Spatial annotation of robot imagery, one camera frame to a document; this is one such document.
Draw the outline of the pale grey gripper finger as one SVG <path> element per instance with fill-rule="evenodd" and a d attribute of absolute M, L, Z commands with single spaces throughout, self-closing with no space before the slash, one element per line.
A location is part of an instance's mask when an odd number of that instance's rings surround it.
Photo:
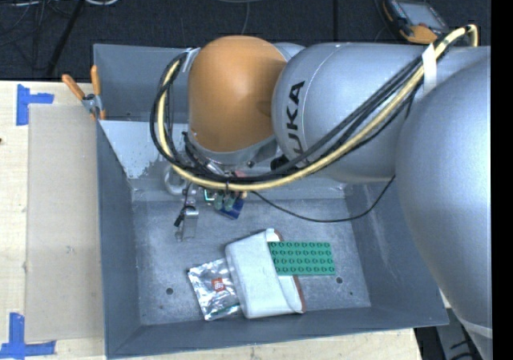
<path fill-rule="evenodd" d="M 199 211 L 194 200 L 186 201 L 175 221 L 175 237 L 178 241 L 187 241 L 195 237 Z"/>
<path fill-rule="evenodd" d="M 167 166 L 163 174 L 164 188 L 170 195 L 181 195 L 184 190 L 184 179 L 178 175 L 172 166 Z"/>

